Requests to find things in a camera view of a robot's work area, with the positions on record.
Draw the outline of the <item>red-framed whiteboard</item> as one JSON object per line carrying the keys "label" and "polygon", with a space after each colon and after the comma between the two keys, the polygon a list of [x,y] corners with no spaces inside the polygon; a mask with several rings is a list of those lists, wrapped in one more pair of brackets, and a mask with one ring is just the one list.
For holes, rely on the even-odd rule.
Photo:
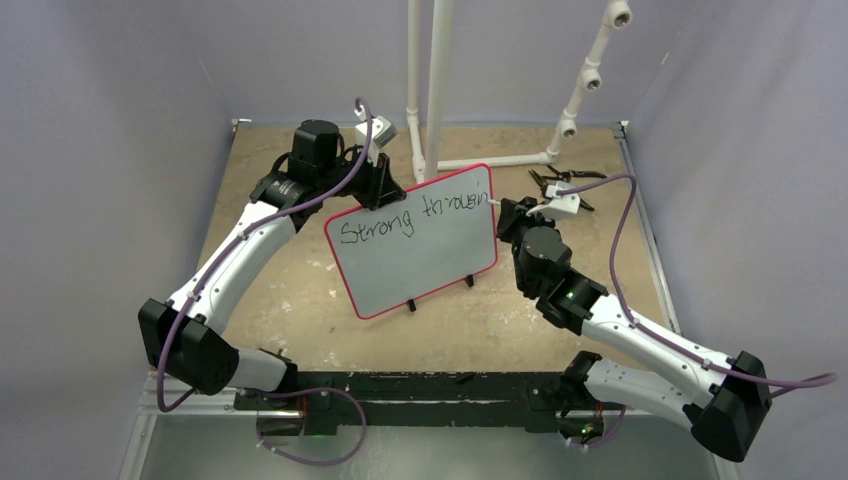
{"label": "red-framed whiteboard", "polygon": [[368,320],[494,267],[492,171],[478,163],[415,185],[405,200],[356,207],[323,230],[355,315]]}

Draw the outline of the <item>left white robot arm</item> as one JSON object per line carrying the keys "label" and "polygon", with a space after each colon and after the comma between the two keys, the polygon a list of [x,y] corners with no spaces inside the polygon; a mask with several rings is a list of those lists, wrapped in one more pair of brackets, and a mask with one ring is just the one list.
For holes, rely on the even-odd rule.
{"label": "left white robot arm", "polygon": [[296,364],[279,353],[234,347],[223,331],[247,288],[324,199],[352,196],[362,207],[377,210],[405,198],[382,151],[395,135],[395,126],[378,116],[359,123],[356,143],[346,146],[336,124],[302,122],[290,151],[257,182],[213,255],[167,300],[149,299],[140,308],[150,365],[196,393],[253,389],[272,408],[292,405],[298,395]]}

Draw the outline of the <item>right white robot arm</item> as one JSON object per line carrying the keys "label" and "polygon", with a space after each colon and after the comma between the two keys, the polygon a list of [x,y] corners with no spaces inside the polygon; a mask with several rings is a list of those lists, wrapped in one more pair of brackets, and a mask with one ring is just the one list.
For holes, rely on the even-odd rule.
{"label": "right white robot arm", "polygon": [[645,370],[631,372],[581,353],[561,381],[576,407],[592,400],[626,404],[688,429],[711,453],[740,463],[772,406],[763,362],[702,347],[626,310],[620,297],[571,265],[571,249],[531,197],[502,199],[497,238],[510,245],[516,285],[559,329],[611,346]]}

